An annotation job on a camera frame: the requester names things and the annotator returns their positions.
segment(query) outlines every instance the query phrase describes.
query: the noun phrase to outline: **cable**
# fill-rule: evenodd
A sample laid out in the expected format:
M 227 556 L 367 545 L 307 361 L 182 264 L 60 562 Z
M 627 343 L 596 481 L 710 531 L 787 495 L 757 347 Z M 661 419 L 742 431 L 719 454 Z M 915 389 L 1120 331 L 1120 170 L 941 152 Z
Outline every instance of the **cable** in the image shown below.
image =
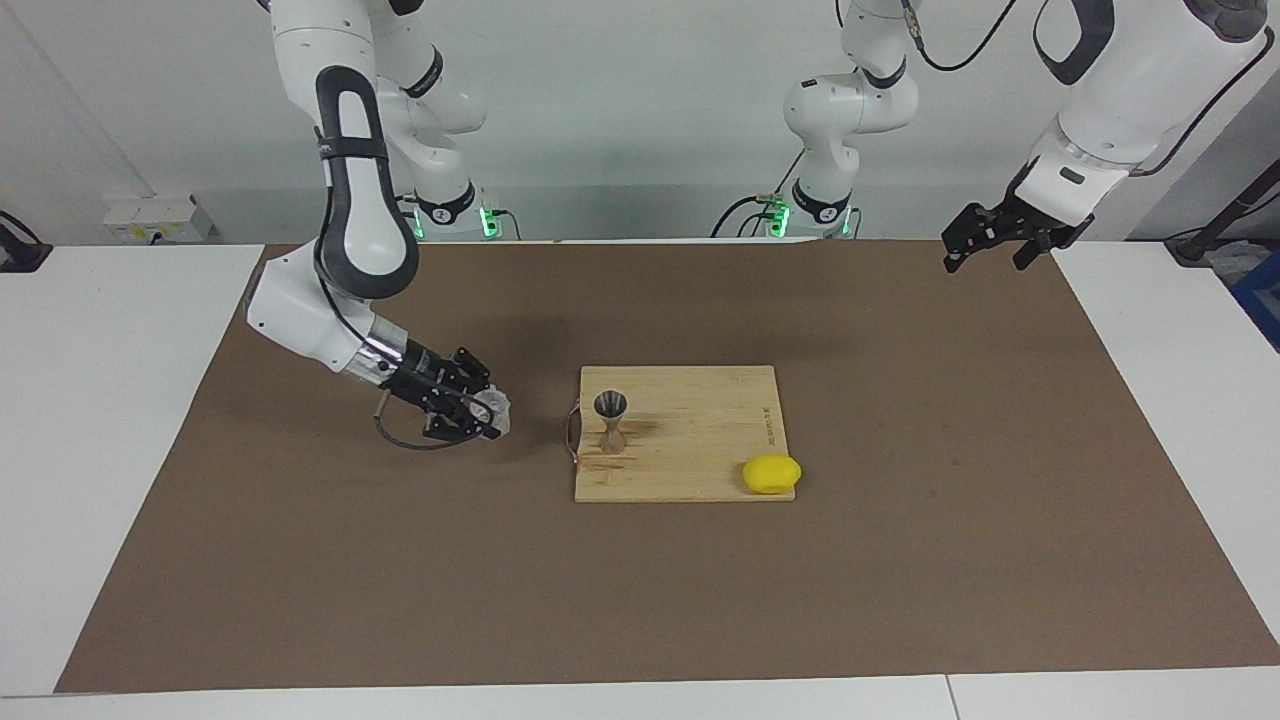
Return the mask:
M 1000 26 L 1005 24 L 1005 18 L 1009 17 L 1009 13 L 1014 9 L 1014 5 L 1016 4 L 1018 0 L 1009 0 L 1009 4 L 1005 5 L 1005 9 L 1000 13 L 1000 17 L 996 18 L 996 23 L 992 24 L 991 29 L 987 31 L 987 36 L 982 38 L 982 42 L 978 44 L 978 47 L 974 49 L 974 51 L 970 53 L 968 58 L 965 58 L 960 63 L 956 63 L 955 65 L 941 65 L 937 61 L 934 61 L 933 58 L 929 56 L 929 53 L 924 49 L 924 31 L 920 29 L 920 20 L 915 15 L 915 8 L 911 6 L 911 0 L 902 0 L 902 19 L 906 20 L 906 31 L 911 35 L 911 40 L 915 41 L 915 49 L 920 51 L 920 58 L 924 58 L 924 61 L 934 70 L 942 73 L 952 73 L 955 70 L 963 69 L 965 65 L 974 61 L 978 58 L 978 55 L 980 55 L 982 51 L 987 49 L 987 44 L 991 42 L 992 37 L 996 37 L 996 31 L 1000 29 Z
M 800 152 L 796 152 L 796 159 L 791 160 L 791 167 L 787 168 L 786 174 L 783 174 L 782 179 L 778 181 L 778 187 L 773 188 L 773 195 L 778 195 L 780 192 L 782 192 L 782 186 L 787 184 L 787 179 L 791 178 L 791 173 L 794 173 L 795 169 L 796 169 L 796 165 L 800 164 L 800 158 L 804 158 L 804 147 L 800 149 Z M 758 232 L 760 232 L 760 222 L 759 220 L 756 220 L 755 227 L 751 228 L 751 237 L 755 237 L 755 233 L 758 233 Z
M 858 240 L 858 231 L 863 229 L 863 209 L 861 208 L 852 208 L 849 211 L 850 213 L 858 213 L 858 224 L 854 225 L 854 237 L 850 238 L 850 240 Z
M 518 241 L 524 241 L 525 240 L 524 236 L 520 234 L 520 219 L 516 218 L 515 213 L 512 213 L 511 210 L 500 210 L 499 209 L 499 210 L 494 210 L 493 215 L 495 218 L 497 217 L 502 217 L 502 215 L 507 215 L 508 218 L 511 218 L 511 223 L 513 225 L 516 225 L 516 240 L 518 240 Z
M 1249 215 L 1252 215 L 1254 213 L 1260 213 L 1260 211 L 1265 210 L 1267 208 L 1267 205 L 1271 205 L 1276 200 L 1280 200 L 1280 192 L 1276 192 L 1275 195 L 1272 195 L 1271 197 L 1266 199 L 1265 201 L 1258 202 L 1257 205 L 1249 208 L 1247 211 L 1240 213 L 1240 217 L 1236 218 L 1236 220 L 1243 220 L 1244 218 L 1248 218 Z M 1178 240 L 1179 237 L 1183 237 L 1184 234 L 1192 234 L 1193 232 L 1199 232 L 1199 231 L 1202 231 L 1202 229 L 1204 229 L 1207 227 L 1208 225 L 1201 225 L 1198 228 L 1190 228 L 1190 229 L 1185 229 L 1185 231 L 1181 231 L 1181 232 L 1175 232 L 1174 234 L 1171 234 L 1171 236 L 1169 236 L 1166 238 L 1162 238 L 1161 242 L 1169 242 L 1170 240 Z
M 29 237 L 31 240 L 36 241 L 36 245 L 46 245 L 45 241 L 42 241 L 38 237 L 36 237 L 36 233 L 32 232 L 31 228 L 28 228 L 27 224 L 23 223 L 22 220 L 19 220 L 18 218 L 14 218 L 13 215 L 10 215 L 9 213 L 5 213 L 4 210 L 0 210 L 0 218 L 4 218 L 6 220 L 9 220 L 13 224 L 13 227 L 15 227 L 15 228 L 20 229 L 22 232 L 27 233 L 27 237 Z
M 742 205 L 749 205 L 751 202 L 760 202 L 760 200 L 756 196 L 754 196 L 754 195 L 748 195 L 746 197 L 744 197 L 744 199 L 739 200 L 737 202 L 730 205 L 728 210 L 724 210 L 724 214 L 721 215 L 721 219 L 716 220 L 716 227 L 712 229 L 712 237 L 716 237 L 716 236 L 719 234 L 719 229 L 724 225 L 724 220 L 728 220 L 728 217 L 732 215 L 735 210 L 737 210 Z
M 564 450 L 568 451 L 568 456 L 573 459 L 573 465 L 577 465 L 577 450 L 573 448 L 573 415 L 582 414 L 582 402 L 579 400 L 573 401 L 573 406 L 568 409 L 568 414 L 564 415 Z
M 361 333 L 360 331 L 357 331 L 356 327 L 352 325 L 349 320 L 347 320 L 347 316 L 343 315 L 342 310 L 338 307 L 338 301 L 334 300 L 333 292 L 329 291 L 329 283 L 326 283 L 325 279 L 323 277 L 320 277 L 320 274 L 319 274 L 320 251 L 324 247 L 324 236 L 325 236 L 325 232 L 329 229 L 329 222 L 332 220 L 332 218 L 333 218 L 333 188 L 330 187 L 329 191 L 328 191 L 326 200 L 325 200 L 324 223 L 321 223 L 321 225 L 320 225 L 320 236 L 316 238 L 316 247 L 315 247 L 315 260 L 316 260 L 316 268 L 317 268 L 317 270 L 316 270 L 316 281 L 320 283 L 320 290 L 324 292 L 324 297 L 329 302 L 329 309 L 333 310 L 333 315 L 335 318 L 338 318 L 338 322 L 342 323 L 342 327 L 347 328 L 347 332 L 349 332 L 352 336 L 355 336 L 356 340 L 360 341 L 361 347 L 369 347 L 370 350 L 372 350 L 374 352 L 376 352 L 378 355 L 380 355 L 384 360 L 387 360 L 389 363 L 393 363 L 396 365 L 399 365 L 403 361 L 403 359 L 396 357 L 394 355 L 387 352 L 381 347 L 379 347 L 379 346 L 369 342 L 369 338 L 365 337 L 364 333 Z M 493 420 L 494 420 L 494 418 L 497 418 L 497 414 L 493 411 L 493 407 L 490 407 L 483 400 L 480 400 L 479 397 L 476 397 L 476 396 L 474 396 L 471 393 L 460 392 L 460 391 L 456 391 L 456 389 L 453 389 L 451 387 L 442 386 L 442 384 L 439 384 L 436 382 L 433 382 L 433 380 L 430 380 L 428 378 L 419 378 L 419 379 L 421 379 L 424 384 L 426 384 L 428 387 L 430 387 L 431 389 L 434 389 L 436 392 L 442 392 L 444 395 L 449 395 L 449 396 L 456 397 L 456 398 L 458 398 L 458 400 L 461 400 L 463 402 L 467 402 L 467 404 L 479 405 L 480 409 L 485 411 L 485 419 L 480 420 L 479 418 L 476 418 L 475 419 L 476 423 L 479 423 L 483 428 L 493 429 Z M 383 400 L 378 404 L 378 409 L 374 410 L 374 427 L 378 429 L 378 434 L 383 436 L 383 438 L 385 441 L 390 442 L 396 447 L 401 447 L 401 448 L 404 448 L 404 450 L 416 450 L 416 451 L 429 452 L 429 451 L 434 451 L 434 450 L 445 450 L 448 447 L 457 447 L 457 446 L 460 446 L 460 445 L 462 445 L 465 442 L 471 442 L 471 441 L 476 439 L 477 437 L 480 437 L 483 434 L 483 433 L 474 433 L 474 434 L 470 434 L 470 436 L 467 436 L 465 438 L 461 438 L 461 439 L 443 442 L 443 443 L 436 443 L 436 445 L 411 445 L 411 443 L 407 443 L 404 441 L 397 439 L 396 437 L 392 437 L 392 434 L 389 432 L 387 432 L 387 429 L 383 427 L 383 415 L 381 414 L 383 414 L 383 409 L 387 406 L 387 396 L 389 395 L 389 392 L 390 391 L 387 391 L 387 392 L 383 393 Z
M 1190 137 L 1193 132 L 1196 132 L 1196 128 L 1201 124 L 1201 120 L 1203 120 L 1204 117 L 1208 115 L 1210 110 L 1213 109 L 1213 105 L 1217 105 L 1217 101 L 1221 100 L 1228 92 L 1230 92 L 1231 88 L 1235 87 L 1235 83 L 1239 82 L 1240 78 L 1243 78 L 1244 76 L 1249 74 L 1249 70 L 1257 67 L 1257 64 L 1262 61 L 1262 58 L 1266 58 L 1267 53 L 1271 51 L 1271 47 L 1276 42 L 1276 33 L 1270 27 L 1267 27 L 1263 31 L 1263 35 L 1266 35 L 1267 41 L 1262 45 L 1262 50 L 1260 50 L 1258 54 L 1254 55 L 1252 60 L 1249 60 L 1249 64 L 1240 68 L 1240 72 L 1235 73 L 1235 76 L 1231 79 L 1229 79 L 1226 85 L 1222 86 L 1221 90 L 1217 91 L 1217 95 L 1210 99 L 1208 105 L 1204 105 L 1204 108 L 1201 109 L 1199 114 L 1196 115 L 1196 119 L 1192 120 L 1192 124 L 1187 126 L 1187 129 L 1183 131 L 1183 136 L 1178 138 L 1178 142 L 1175 142 L 1174 147 L 1169 151 L 1167 155 L 1165 155 L 1165 159 L 1157 163 L 1156 167 L 1151 169 L 1134 168 L 1133 170 L 1129 170 L 1129 177 L 1148 178 L 1158 173 L 1160 170 L 1165 169 L 1165 165 L 1167 165 L 1169 161 L 1174 159 L 1174 155 L 1178 155 L 1178 151 L 1183 149 L 1183 143 L 1187 142 L 1187 138 Z
M 756 213 L 749 217 L 748 219 L 742 220 L 742 225 L 737 228 L 737 237 L 742 237 L 742 231 L 746 229 L 746 223 L 750 223 L 751 220 L 765 220 L 768 218 L 769 218 L 768 213 Z M 751 237 L 755 237 L 755 231 L 751 231 Z

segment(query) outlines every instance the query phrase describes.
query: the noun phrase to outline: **lemon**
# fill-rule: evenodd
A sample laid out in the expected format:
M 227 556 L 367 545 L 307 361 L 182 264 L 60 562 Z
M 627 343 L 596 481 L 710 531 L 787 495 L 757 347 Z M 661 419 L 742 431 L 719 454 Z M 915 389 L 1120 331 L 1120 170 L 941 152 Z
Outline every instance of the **lemon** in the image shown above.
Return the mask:
M 751 492 L 781 495 L 800 482 L 800 464 L 786 455 L 760 455 L 742 466 L 742 480 Z

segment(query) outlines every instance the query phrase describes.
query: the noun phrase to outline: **wall socket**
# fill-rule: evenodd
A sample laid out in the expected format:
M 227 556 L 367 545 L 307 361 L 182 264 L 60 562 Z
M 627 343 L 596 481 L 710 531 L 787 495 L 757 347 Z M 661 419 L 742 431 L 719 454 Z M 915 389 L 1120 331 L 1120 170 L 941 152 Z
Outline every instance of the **wall socket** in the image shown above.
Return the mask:
M 115 202 L 102 224 L 124 245 L 209 242 L 214 229 L 193 196 Z

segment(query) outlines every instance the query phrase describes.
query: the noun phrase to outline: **table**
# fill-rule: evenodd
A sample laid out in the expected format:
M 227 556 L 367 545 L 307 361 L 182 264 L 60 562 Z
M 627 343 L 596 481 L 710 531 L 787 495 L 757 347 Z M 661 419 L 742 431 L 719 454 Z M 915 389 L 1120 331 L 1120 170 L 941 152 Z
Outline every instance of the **table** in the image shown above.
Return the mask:
M 260 246 L 61 249 L 0 283 L 9 501 L 0 507 L 0 694 L 51 691 L 163 462 Z M 1056 254 L 1272 634 L 1280 626 L 1280 359 L 1208 272 L 1155 245 Z M 163 357 L 148 352 L 170 343 Z M 1211 378 L 1212 382 L 1202 382 Z M 92 387 L 95 392 L 73 388 Z M 83 482 L 87 469 L 110 482 Z M 1151 717 L 1280 714 L 1280 669 L 526 688 L 241 691 L 3 700 L 8 716 L 972 717 L 1050 707 Z M 1228 705 L 1235 698 L 1236 705 Z

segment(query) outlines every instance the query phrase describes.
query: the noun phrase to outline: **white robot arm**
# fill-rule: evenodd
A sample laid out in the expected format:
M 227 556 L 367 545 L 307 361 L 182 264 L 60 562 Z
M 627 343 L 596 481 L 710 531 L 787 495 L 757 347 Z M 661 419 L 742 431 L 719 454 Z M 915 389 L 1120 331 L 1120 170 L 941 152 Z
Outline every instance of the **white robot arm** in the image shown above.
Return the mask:
M 1266 0 L 1048 0 L 1036 47 L 1071 97 L 1004 201 L 970 204 L 943 231 L 947 270 L 1007 241 L 1024 243 L 1019 269 L 1071 245 L 1116 184 L 1151 174 L 1138 165 L 1165 133 L 1270 50 L 1266 20 Z
M 904 127 L 919 106 L 906 70 L 911 38 L 901 1 L 852 0 L 844 23 L 841 45 L 854 72 L 796 83 L 783 106 L 787 127 L 804 142 L 797 179 L 787 190 L 790 234 L 833 234 L 858 177 L 851 136 Z
M 280 77 L 289 100 L 315 124 L 329 204 L 320 237 L 265 264 L 247 295 L 246 316 L 288 350 L 384 389 L 384 404 L 393 395 L 421 407 L 422 434 L 436 443 L 390 437 L 381 405 L 375 424 L 401 447 L 436 450 L 500 437 L 509 429 L 509 404 L 466 348 L 442 357 L 369 307 L 404 290 L 419 261 L 415 233 L 392 191 L 387 140 L 407 155 L 420 204 L 457 208 L 439 224 L 476 202 L 443 133 L 477 128 L 484 105 L 443 70 L 415 18 L 421 4 L 270 4 Z

